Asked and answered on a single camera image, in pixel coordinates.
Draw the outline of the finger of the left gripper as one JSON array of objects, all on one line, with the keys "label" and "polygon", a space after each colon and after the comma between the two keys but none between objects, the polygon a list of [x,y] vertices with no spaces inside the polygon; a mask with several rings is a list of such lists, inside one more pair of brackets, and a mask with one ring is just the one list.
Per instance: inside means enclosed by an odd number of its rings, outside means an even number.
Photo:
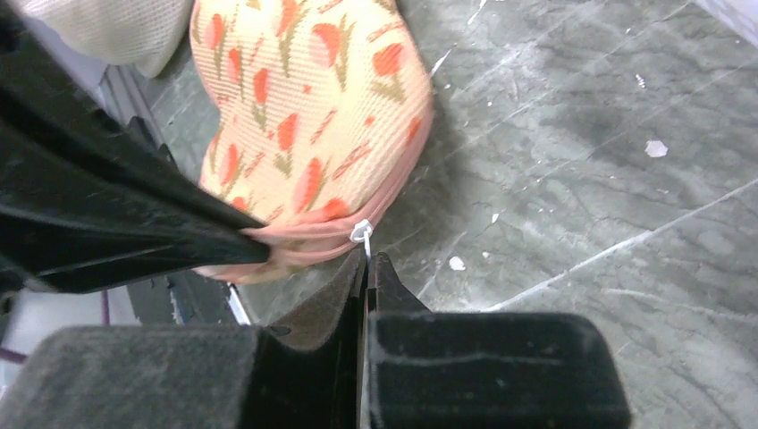
[{"label": "finger of the left gripper", "polygon": [[1,292],[85,294],[202,266],[265,262],[254,221],[201,189],[4,189]]},{"label": "finger of the left gripper", "polygon": [[80,95],[14,12],[1,15],[1,158],[13,212],[154,235],[236,237],[257,227]]}]

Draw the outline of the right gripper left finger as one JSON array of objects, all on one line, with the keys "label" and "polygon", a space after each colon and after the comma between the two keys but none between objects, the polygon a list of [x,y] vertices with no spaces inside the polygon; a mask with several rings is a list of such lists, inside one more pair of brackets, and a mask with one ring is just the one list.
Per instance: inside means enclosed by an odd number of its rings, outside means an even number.
[{"label": "right gripper left finger", "polygon": [[353,250],[268,326],[72,326],[44,339],[1,401],[4,428],[353,428]]}]

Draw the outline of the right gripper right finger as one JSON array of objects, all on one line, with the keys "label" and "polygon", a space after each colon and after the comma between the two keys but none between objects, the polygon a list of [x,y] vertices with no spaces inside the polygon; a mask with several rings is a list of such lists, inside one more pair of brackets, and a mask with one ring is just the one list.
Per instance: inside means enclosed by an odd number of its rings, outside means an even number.
[{"label": "right gripper right finger", "polygon": [[365,277],[361,410],[371,428],[629,428],[609,345],[565,312],[445,313],[390,258]]}]

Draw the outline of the floral pink mesh laundry bag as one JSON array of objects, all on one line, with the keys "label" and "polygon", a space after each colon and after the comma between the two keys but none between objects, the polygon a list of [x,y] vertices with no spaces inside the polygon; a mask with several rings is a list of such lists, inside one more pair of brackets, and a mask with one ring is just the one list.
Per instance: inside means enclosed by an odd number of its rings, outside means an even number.
[{"label": "floral pink mesh laundry bag", "polygon": [[200,273],[271,281],[339,257],[377,225],[433,122],[432,85],[393,1],[198,1],[191,52],[220,113],[200,186],[257,220],[262,263]]}]

